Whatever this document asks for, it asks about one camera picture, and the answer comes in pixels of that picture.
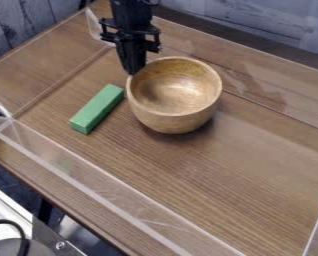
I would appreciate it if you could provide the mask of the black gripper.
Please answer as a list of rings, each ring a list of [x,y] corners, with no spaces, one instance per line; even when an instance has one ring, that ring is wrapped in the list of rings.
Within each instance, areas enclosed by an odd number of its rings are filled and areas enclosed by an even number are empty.
[[[146,66],[147,52],[160,51],[160,30],[151,24],[158,5],[159,0],[110,0],[112,17],[99,20],[100,38],[115,44],[122,66],[131,75]]]

